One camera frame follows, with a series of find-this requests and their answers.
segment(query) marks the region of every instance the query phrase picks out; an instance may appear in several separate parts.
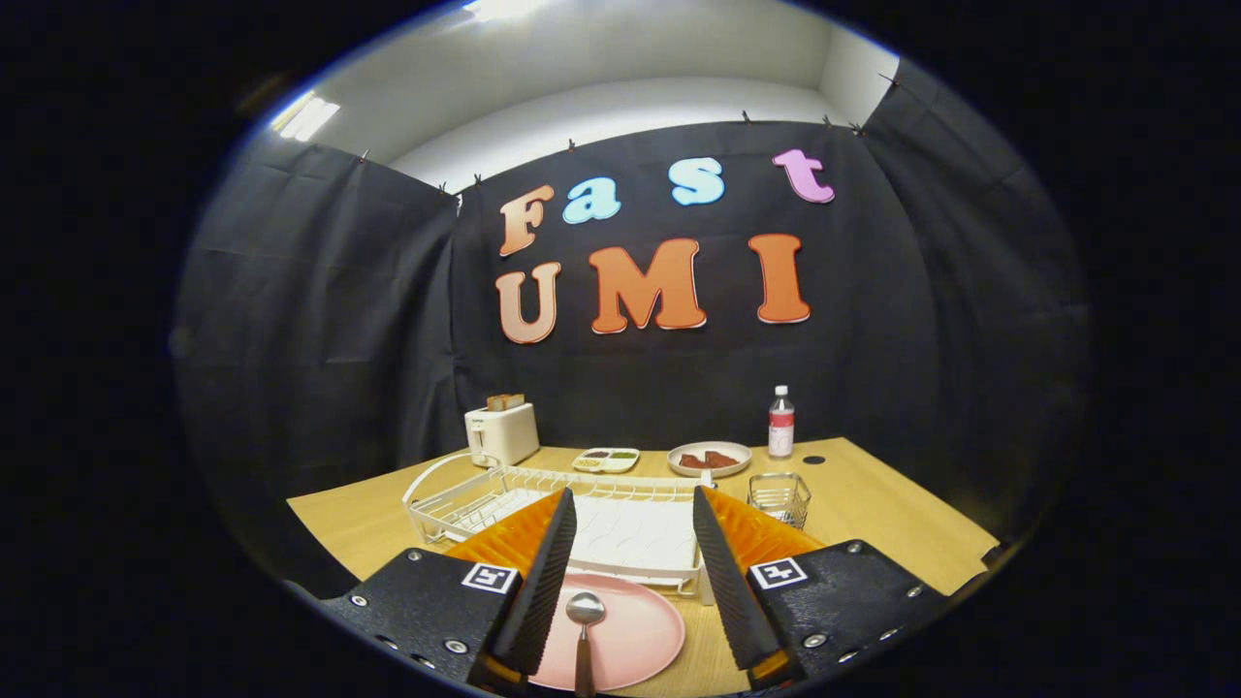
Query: black curtain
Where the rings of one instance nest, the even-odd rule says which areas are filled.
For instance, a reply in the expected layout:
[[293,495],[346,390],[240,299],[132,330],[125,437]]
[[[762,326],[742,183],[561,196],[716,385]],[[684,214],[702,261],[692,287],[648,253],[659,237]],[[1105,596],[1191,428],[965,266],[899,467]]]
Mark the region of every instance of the black curtain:
[[[799,197],[772,158],[800,149],[823,163],[835,199]],[[681,206],[669,166],[714,158],[725,193]],[[620,210],[570,225],[566,194],[586,179],[616,181]],[[527,248],[501,258],[500,206],[549,184],[555,197]],[[540,436],[557,446],[666,450],[699,440],[766,443],[767,407],[788,384],[799,440],[848,435],[882,456],[926,438],[936,409],[937,344],[930,283],[910,221],[866,147],[848,129],[724,123],[675,127],[578,147],[489,178],[464,193],[454,232],[453,340],[462,402],[524,391]],[[751,237],[787,233],[810,317],[767,324],[763,272]],[[660,242],[689,237],[706,324],[664,330],[630,318],[596,334],[596,270],[588,256],[623,247],[647,271]],[[521,271],[522,312],[539,308],[531,270],[560,262],[555,330],[537,344],[509,342],[495,279]],[[663,299],[655,307],[658,313]]]
[[457,200],[259,134],[187,251],[171,333],[192,457],[251,553],[326,595],[356,584],[285,498],[464,443],[446,350]]
[[1090,313],[1077,253],[1000,133],[916,63],[895,78],[859,142],[908,217],[939,347],[933,438],[898,465],[1011,542],[1080,457]]

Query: white wall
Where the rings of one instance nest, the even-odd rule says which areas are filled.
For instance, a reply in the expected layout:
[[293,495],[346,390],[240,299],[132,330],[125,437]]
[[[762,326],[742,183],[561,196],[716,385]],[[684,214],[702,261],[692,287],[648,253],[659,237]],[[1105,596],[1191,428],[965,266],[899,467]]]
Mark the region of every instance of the white wall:
[[483,179],[568,148],[642,130],[740,120],[865,123],[900,58],[834,27],[819,91],[733,78],[655,78],[570,89],[494,112],[396,158],[390,168],[460,191]]
[[730,78],[656,78],[594,84],[531,99],[470,122],[388,166],[448,191],[530,160],[617,135],[673,125],[741,120],[823,123],[817,91]]
[[833,27],[819,82],[819,93],[831,104],[828,112],[831,123],[865,124],[891,84],[880,76],[896,77],[900,62],[900,56],[882,46],[846,29]]

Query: spoon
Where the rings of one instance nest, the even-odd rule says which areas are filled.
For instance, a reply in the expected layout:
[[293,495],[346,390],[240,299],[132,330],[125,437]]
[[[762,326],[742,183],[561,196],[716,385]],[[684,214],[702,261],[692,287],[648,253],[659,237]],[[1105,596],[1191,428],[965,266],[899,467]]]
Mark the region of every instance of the spoon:
[[589,591],[575,594],[565,606],[568,620],[582,626],[582,635],[577,637],[577,674],[573,681],[573,696],[577,698],[594,698],[594,674],[591,671],[591,640],[586,636],[586,627],[603,620],[603,601]]

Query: ceiling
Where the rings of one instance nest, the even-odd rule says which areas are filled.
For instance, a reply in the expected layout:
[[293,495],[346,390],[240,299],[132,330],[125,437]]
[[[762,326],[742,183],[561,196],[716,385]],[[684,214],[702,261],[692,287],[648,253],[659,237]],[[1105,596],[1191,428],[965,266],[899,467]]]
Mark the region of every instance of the ceiling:
[[453,2],[343,61],[314,140],[388,164],[468,122],[613,81],[748,78],[818,89],[834,25],[778,0],[552,0],[479,22]]

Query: pink plate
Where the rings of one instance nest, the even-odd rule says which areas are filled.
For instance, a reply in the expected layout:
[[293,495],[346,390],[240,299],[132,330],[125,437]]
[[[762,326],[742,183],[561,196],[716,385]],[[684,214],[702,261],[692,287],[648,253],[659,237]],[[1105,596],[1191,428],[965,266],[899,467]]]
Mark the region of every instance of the pink plate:
[[560,587],[542,663],[530,683],[573,689],[577,636],[582,626],[568,620],[565,606],[578,591],[593,591],[606,609],[603,620],[587,631],[596,691],[614,691],[647,681],[664,671],[681,651],[685,621],[666,599],[632,581],[568,573]]

